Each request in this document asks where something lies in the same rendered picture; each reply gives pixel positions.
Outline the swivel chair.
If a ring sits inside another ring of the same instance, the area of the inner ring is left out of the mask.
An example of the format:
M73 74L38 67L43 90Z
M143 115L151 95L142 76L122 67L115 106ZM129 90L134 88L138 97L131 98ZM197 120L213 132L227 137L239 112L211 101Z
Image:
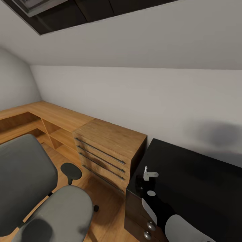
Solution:
M52 193L57 187L57 168L32 134L0 145L0 238L18 227L11 242L84 241L99 206L85 190L72 185L82 177L76 165L64 163L61 171L68 185Z

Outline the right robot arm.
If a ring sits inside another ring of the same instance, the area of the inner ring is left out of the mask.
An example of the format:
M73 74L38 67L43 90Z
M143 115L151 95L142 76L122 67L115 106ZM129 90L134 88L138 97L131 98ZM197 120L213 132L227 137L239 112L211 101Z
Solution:
M178 215L169 203L157 198L155 179L157 172L144 172L143 178L136 175L137 187L143 189L142 205L158 227L161 227L169 242L215 242Z

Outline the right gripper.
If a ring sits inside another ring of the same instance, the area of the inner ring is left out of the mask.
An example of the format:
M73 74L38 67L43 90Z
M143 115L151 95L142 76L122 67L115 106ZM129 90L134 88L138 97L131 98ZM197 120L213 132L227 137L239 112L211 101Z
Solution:
M137 183L137 187L144 188L145 185L150 185L153 188L155 188L155 179L149 178L149 181L145 181L143 178L138 178L138 175L136 175L135 182Z

